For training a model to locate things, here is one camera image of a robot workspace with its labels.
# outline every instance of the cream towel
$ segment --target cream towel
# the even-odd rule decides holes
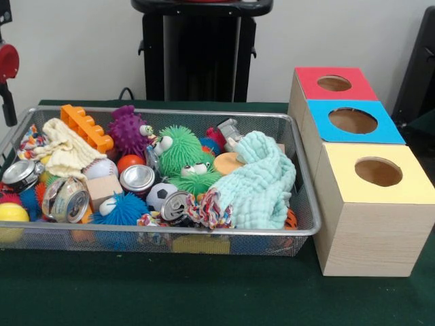
[[[42,130],[50,139],[50,144],[35,148],[36,159],[51,155],[46,164],[46,170],[52,175],[86,180],[82,169],[96,159],[106,158],[105,154],[89,146],[82,137],[68,128],[60,119],[48,120]]]

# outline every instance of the orange lego brick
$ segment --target orange lego brick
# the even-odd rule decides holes
[[[104,154],[114,148],[114,140],[109,135],[104,135],[103,128],[95,125],[94,119],[86,115],[83,107],[63,105],[60,108],[60,119],[100,153]]]

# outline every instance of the stacked wooden boxes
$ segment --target stacked wooden boxes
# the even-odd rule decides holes
[[[296,68],[297,122],[323,215],[328,276],[409,276],[435,223],[435,189],[356,68]]]

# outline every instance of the soccer ball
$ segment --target soccer ball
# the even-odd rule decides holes
[[[153,188],[151,188],[146,198],[148,209],[150,211],[160,212],[166,198],[177,190],[177,187],[170,183],[157,183]]]

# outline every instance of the toy eye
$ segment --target toy eye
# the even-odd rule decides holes
[[[190,166],[190,165],[186,165],[185,167],[183,167],[181,169],[181,175],[183,177],[188,177],[188,176],[193,175],[195,173],[196,173],[196,171],[195,171],[194,167]]]
[[[198,175],[204,175],[207,173],[207,167],[203,163],[196,163],[194,169]]]

